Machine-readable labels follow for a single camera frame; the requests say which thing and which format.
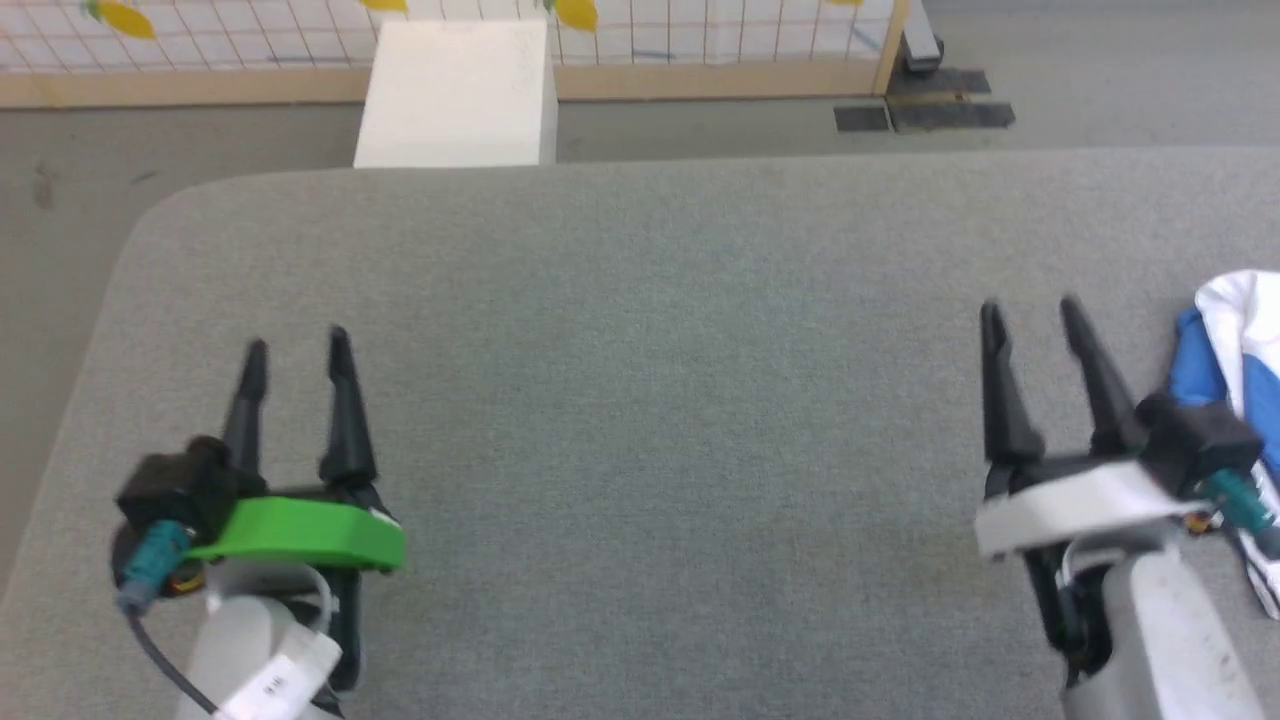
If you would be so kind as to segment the large dark floor plate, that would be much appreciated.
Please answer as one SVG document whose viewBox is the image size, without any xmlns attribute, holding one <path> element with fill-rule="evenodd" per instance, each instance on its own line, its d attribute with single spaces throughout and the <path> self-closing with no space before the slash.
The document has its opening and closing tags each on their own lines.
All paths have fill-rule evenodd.
<svg viewBox="0 0 1280 720">
<path fill-rule="evenodd" d="M 927 76 L 899 72 L 884 105 L 899 133 L 951 129 L 1007 129 L 1016 123 L 1010 102 L 992 95 L 982 69 L 943 67 Z"/>
</svg>

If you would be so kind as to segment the grey metal panel foot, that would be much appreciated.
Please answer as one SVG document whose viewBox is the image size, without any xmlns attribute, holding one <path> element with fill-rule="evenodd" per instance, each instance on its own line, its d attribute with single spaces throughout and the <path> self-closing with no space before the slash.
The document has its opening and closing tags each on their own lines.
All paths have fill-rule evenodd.
<svg viewBox="0 0 1280 720">
<path fill-rule="evenodd" d="M 910 76 L 927 77 L 936 73 L 945 59 L 945 42 L 932 31 L 902 32 L 901 70 Z"/>
</svg>

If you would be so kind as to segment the lemon print grid panel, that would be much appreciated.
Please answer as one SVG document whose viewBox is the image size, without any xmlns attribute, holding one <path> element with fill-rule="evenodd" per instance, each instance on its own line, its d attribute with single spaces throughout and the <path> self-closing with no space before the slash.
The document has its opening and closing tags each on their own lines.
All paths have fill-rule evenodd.
<svg viewBox="0 0 1280 720">
<path fill-rule="evenodd" d="M 919 0 L 0 0 L 0 109 L 357 102 L 384 33 L 544 26 L 568 102 L 881 96 Z"/>
</svg>

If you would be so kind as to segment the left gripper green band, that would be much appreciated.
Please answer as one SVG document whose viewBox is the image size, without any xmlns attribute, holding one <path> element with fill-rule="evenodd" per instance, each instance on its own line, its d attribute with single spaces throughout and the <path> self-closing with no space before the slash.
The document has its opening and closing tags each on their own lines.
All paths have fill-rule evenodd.
<svg viewBox="0 0 1280 720">
<path fill-rule="evenodd" d="M 333 639 L 340 651 L 324 693 L 351 693 L 364 673 L 362 579 L 392 574 L 407 539 L 378 493 L 378 465 L 349 334 L 329 331 L 332 413 L 320 486 L 271 492 L 238 503 L 224 534 L 201 556 L 211 616 L 238 603 L 221 625 L 278 641 L 288 624 Z M 260 474 L 268 345 L 248 343 L 221 434 L 228 462 Z"/>
</svg>

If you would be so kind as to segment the white shirt with blue sleeves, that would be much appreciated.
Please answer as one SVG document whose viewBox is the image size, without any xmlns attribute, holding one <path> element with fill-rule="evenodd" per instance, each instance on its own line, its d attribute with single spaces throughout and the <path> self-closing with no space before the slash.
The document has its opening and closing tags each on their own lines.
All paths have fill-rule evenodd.
<svg viewBox="0 0 1280 720">
<path fill-rule="evenodd" d="M 1254 593 L 1280 623 L 1280 272 L 1231 272 L 1203 284 L 1178 319 L 1167 389 L 1181 405 L 1225 402 L 1263 441 L 1247 475 L 1208 488 Z"/>
</svg>

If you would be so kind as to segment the white box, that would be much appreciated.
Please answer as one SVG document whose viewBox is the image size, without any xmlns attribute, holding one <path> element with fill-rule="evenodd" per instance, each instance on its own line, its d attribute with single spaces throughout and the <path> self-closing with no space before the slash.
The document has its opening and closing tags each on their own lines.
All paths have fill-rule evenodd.
<svg viewBox="0 0 1280 720">
<path fill-rule="evenodd" d="M 558 110 L 545 22 L 389 23 L 378 40 L 353 165 L 553 165 Z"/>
</svg>

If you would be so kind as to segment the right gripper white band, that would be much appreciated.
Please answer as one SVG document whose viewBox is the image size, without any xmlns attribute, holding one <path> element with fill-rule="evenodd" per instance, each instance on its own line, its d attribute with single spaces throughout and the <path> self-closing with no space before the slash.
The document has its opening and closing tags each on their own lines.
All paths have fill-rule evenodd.
<svg viewBox="0 0 1280 720">
<path fill-rule="evenodd" d="M 1089 405 L 1089 455 L 1138 454 L 1146 430 L 1123 374 L 1082 301 L 1062 296 L 1068 347 Z M 1044 455 L 1015 373 L 997 301 L 980 306 L 986 459 L 1019 466 Z M 1202 498 L 1178 498 L 1133 459 L 1076 464 L 1066 475 L 1012 487 L 977 509 L 975 542 L 989 561 L 1021 560 L 1044 637 L 1071 682 L 1207 682 L 1213 603 L 1181 555 L 1183 523 Z"/>
</svg>

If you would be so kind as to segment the white label tag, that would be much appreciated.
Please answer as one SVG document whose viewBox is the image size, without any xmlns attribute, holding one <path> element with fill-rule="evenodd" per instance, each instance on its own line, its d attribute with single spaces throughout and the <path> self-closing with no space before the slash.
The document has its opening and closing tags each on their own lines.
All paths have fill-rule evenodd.
<svg viewBox="0 0 1280 720">
<path fill-rule="evenodd" d="M 279 650 L 220 705 L 212 720 L 339 720 L 314 705 L 340 660 L 329 635 L 294 625 Z"/>
</svg>

